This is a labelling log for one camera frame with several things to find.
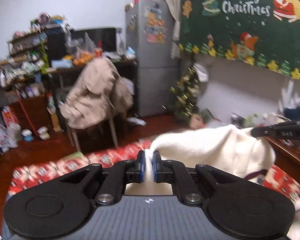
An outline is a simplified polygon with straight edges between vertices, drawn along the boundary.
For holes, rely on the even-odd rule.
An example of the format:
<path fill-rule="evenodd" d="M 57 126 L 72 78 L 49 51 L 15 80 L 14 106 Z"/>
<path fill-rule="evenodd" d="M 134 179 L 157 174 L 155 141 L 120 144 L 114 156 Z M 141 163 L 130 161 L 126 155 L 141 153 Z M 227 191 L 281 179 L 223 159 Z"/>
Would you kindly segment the white leg chair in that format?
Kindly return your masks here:
<path fill-rule="evenodd" d="M 126 131 L 127 113 L 117 113 L 111 111 L 110 115 L 96 125 L 85 129 L 71 128 L 65 121 L 65 128 L 70 143 L 77 152 L 90 153 L 96 150 L 107 148 L 118 148 L 119 140 L 117 131 Z"/>

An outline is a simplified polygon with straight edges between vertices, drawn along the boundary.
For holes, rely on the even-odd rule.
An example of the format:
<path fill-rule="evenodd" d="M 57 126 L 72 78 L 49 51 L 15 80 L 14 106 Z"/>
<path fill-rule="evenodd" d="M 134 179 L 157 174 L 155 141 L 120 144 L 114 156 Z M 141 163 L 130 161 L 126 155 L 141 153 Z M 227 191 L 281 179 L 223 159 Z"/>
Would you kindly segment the white knit sweater vest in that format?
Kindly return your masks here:
<path fill-rule="evenodd" d="M 171 195 L 168 183 L 155 183 L 152 161 L 155 151 L 163 160 L 172 159 L 187 167 L 207 164 L 239 178 L 257 182 L 261 171 L 275 163 L 275 152 L 265 138 L 251 136 L 250 128 L 234 125 L 209 127 L 157 136 L 145 150 L 145 177 L 141 184 L 127 185 L 126 194 Z"/>

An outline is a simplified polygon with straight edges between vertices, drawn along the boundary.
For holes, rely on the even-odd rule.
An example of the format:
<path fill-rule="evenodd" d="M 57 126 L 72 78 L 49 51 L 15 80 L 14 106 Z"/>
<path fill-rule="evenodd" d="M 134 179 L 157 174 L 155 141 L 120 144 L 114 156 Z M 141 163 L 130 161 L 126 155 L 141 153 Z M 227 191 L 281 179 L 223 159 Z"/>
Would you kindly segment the grey refrigerator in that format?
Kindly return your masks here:
<path fill-rule="evenodd" d="M 173 100 L 170 87 L 179 76 L 171 58 L 174 19 L 164 0 L 140 0 L 126 12 L 126 42 L 137 61 L 138 115 L 159 115 Z"/>

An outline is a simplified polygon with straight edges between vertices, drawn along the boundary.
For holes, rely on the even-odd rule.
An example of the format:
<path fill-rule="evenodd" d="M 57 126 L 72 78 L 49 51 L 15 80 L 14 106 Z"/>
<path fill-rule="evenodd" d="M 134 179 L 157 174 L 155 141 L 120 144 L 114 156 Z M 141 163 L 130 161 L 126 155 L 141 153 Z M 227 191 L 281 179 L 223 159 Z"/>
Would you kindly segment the cluttered dark desk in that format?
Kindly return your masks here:
<path fill-rule="evenodd" d="M 121 28 L 104 27 L 97 29 L 73 29 L 64 23 L 64 17 L 41 14 L 31 21 L 28 31 L 17 31 L 7 42 L 8 57 L 0 60 L 0 67 L 14 66 L 24 62 L 38 62 L 33 54 L 39 57 L 46 66 L 55 69 L 83 68 L 93 58 L 97 50 L 102 49 L 102 56 L 107 57 L 118 70 L 136 71 L 136 59 L 119 56 L 117 59 L 104 54 L 113 49 L 116 35 Z"/>

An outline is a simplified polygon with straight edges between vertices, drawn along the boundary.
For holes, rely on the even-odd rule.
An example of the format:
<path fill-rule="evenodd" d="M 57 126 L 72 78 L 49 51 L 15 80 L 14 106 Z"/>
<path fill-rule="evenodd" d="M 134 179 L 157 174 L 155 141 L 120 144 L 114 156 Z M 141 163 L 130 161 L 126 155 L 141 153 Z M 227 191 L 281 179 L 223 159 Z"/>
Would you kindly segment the navy fluffy garment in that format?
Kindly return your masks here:
<path fill-rule="evenodd" d="M 300 120 L 300 107 L 295 109 L 285 108 L 283 115 L 290 120 Z"/>

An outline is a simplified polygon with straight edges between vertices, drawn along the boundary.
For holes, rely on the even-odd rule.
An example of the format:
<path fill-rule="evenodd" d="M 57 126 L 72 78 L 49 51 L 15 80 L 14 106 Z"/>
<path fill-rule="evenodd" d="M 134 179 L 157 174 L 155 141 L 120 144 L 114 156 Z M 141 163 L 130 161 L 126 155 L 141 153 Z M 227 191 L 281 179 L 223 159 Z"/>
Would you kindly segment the dark wooden side table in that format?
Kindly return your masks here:
<path fill-rule="evenodd" d="M 300 184 L 300 151 L 281 140 L 265 137 L 276 154 L 275 165 L 285 171 Z"/>

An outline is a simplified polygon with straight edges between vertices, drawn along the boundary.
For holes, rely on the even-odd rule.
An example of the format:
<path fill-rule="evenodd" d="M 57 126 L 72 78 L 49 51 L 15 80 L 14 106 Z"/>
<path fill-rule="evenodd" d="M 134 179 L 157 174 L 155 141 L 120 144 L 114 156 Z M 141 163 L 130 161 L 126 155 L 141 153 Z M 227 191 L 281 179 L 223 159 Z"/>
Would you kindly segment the green christmas wall banner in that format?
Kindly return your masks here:
<path fill-rule="evenodd" d="M 300 80 L 300 0 L 180 0 L 179 48 Z"/>

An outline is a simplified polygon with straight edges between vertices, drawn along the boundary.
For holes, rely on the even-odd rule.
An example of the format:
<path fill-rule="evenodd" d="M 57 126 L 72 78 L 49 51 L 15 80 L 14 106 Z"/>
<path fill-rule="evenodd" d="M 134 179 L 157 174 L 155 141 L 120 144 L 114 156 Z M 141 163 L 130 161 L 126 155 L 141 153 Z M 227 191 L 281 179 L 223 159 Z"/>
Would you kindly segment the small christmas tree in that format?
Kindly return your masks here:
<path fill-rule="evenodd" d="M 169 110 L 183 122 L 190 122 L 194 114 L 198 114 L 197 98 L 200 94 L 200 81 L 194 65 L 187 68 L 175 86 L 170 88 L 173 95 Z"/>

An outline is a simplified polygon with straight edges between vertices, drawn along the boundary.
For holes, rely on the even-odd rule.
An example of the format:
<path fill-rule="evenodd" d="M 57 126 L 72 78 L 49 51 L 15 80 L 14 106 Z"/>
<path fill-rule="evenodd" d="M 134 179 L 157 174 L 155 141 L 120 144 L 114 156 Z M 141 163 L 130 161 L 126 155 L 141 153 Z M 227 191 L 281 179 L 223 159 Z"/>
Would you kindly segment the beige jacket on chair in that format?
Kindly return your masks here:
<path fill-rule="evenodd" d="M 69 127 L 86 129 L 132 105 L 133 95 L 117 68 L 109 59 L 98 58 L 84 67 L 60 111 Z"/>

